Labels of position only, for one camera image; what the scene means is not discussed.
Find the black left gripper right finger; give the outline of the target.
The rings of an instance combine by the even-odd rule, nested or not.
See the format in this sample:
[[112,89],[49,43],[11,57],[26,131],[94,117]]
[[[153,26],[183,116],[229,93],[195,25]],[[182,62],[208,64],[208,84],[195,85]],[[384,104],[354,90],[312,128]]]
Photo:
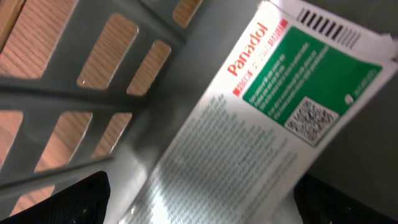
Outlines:
[[392,218],[308,174],[296,184],[293,195],[303,224],[395,224]]

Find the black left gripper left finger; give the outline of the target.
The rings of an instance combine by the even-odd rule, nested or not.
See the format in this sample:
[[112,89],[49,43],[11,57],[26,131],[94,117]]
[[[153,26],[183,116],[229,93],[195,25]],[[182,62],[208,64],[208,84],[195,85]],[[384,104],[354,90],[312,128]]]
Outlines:
[[1,224],[103,224],[111,187],[98,171]]

